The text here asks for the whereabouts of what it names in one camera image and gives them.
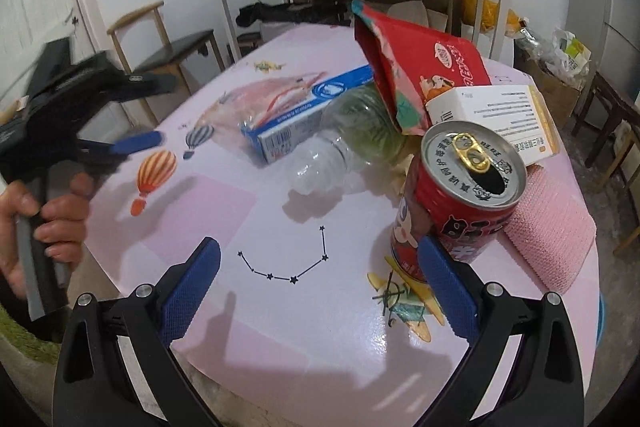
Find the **hot air balloon print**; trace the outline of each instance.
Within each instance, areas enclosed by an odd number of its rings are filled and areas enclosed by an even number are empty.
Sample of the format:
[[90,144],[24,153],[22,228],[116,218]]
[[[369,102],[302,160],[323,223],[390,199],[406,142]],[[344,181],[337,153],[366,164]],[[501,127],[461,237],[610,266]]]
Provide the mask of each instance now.
[[146,206],[146,197],[162,187],[174,174],[178,160],[171,151],[161,150],[149,155],[138,169],[140,195],[131,203],[131,215],[139,216]]
[[185,140],[189,150],[185,151],[182,157],[185,160],[192,158],[196,147],[200,147],[204,142],[211,138],[213,136],[213,131],[212,125],[203,125],[201,127],[194,127],[191,129]]

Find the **toothpaste box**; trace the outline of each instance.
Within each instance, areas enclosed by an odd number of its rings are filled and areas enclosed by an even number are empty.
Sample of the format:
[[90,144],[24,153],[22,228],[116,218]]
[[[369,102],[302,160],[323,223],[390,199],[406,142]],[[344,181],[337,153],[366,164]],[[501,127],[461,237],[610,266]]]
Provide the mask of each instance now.
[[345,91],[372,80],[370,66],[363,66],[318,82],[303,102],[260,127],[243,129],[242,134],[267,163],[273,163],[319,130],[322,112],[329,102]]
[[431,123],[466,120],[495,131],[529,166],[560,152],[560,137],[535,86],[454,87],[426,104]]

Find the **wooden stool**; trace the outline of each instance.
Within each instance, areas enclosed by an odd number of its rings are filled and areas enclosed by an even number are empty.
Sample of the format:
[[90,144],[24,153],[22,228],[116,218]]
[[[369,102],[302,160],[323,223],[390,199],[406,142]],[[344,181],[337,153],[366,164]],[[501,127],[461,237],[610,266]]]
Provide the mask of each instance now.
[[594,96],[598,97],[598,100],[600,100],[605,109],[607,109],[609,118],[607,118],[604,127],[593,144],[591,152],[584,161],[584,166],[587,168],[593,165],[593,162],[607,142],[607,138],[623,120],[626,120],[631,126],[640,126],[640,112],[636,104],[626,93],[620,92],[600,73],[596,73],[593,77],[587,99],[584,101],[584,106],[580,114],[576,117],[574,130],[571,133],[572,136],[577,136],[578,131],[580,131],[580,127],[589,112]]
[[[620,148],[620,150],[618,151],[618,154],[616,155],[616,158],[613,160],[613,163],[609,166],[609,168],[607,169],[607,171],[602,175],[602,178],[600,178],[600,181],[598,181],[598,185],[596,186],[596,188],[598,190],[604,188],[605,183],[607,183],[607,181],[609,180],[609,178],[612,176],[613,172],[620,167],[620,165],[622,164],[622,162],[625,160],[626,156],[629,154],[629,151],[633,148],[633,146],[638,147],[638,150],[640,150],[640,130],[635,127],[635,126],[631,126],[631,129],[628,131],[628,133],[626,133],[625,136],[625,140],[622,144],[622,147]],[[629,190],[629,188],[631,187],[631,185],[634,184],[634,182],[638,179],[638,176],[640,175],[640,165],[638,166],[638,168],[634,171],[634,173],[631,175],[631,177],[629,178],[629,181],[626,182],[625,184],[625,190]],[[619,254],[621,251],[623,251],[626,247],[628,247],[629,245],[631,245],[631,243],[636,239],[636,237],[638,237],[640,235],[640,227],[637,227],[630,235],[629,237],[627,237],[622,243],[620,243],[616,249],[613,251],[614,255]]]
[[[116,49],[116,53],[118,54],[118,58],[120,58],[122,67],[127,71],[127,73],[171,73],[184,84],[190,94],[193,94],[180,65],[194,52],[200,52],[202,50],[202,53],[206,56],[208,53],[207,42],[209,42],[213,49],[213,54],[218,62],[218,66],[220,67],[220,71],[224,71],[225,63],[222,60],[222,55],[220,55],[218,43],[213,35],[213,30],[204,30],[171,42],[169,40],[169,35],[167,35],[166,28],[164,27],[164,23],[162,22],[162,18],[160,17],[160,12],[158,11],[158,8],[161,6],[164,6],[164,1],[158,1],[127,13],[114,22],[113,25],[107,29],[107,33],[113,41],[113,45]],[[162,41],[162,47],[149,58],[144,60],[136,67],[135,70],[131,71],[129,63],[122,51],[122,46],[120,45],[116,31],[131,26],[150,12],[153,12],[154,14],[154,21],[156,22],[156,29],[158,30],[160,40]],[[158,120],[151,111],[148,102],[146,100],[143,100],[142,102],[146,113],[152,121],[157,122]]]

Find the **human hand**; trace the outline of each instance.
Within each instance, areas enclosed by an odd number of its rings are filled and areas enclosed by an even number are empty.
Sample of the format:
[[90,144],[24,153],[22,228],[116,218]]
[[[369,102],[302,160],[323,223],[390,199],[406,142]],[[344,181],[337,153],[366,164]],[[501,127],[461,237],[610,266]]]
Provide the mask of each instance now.
[[94,192],[94,181],[82,172],[73,177],[71,193],[48,201],[42,209],[20,181],[11,183],[0,195],[0,271],[15,295],[26,298],[24,272],[18,261],[15,217],[32,217],[40,211],[47,221],[33,236],[48,244],[45,253],[52,259],[69,263],[76,269],[82,259],[82,242],[86,237],[89,217],[89,199]]

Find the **clear plastic bottle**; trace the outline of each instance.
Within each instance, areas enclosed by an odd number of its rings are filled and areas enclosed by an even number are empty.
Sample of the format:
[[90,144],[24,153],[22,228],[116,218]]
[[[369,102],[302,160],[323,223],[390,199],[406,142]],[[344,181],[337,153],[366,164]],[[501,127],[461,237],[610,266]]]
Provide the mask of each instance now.
[[320,132],[293,151],[290,185],[305,196],[340,187],[349,172],[392,162],[404,142],[374,85],[350,89],[324,110]]

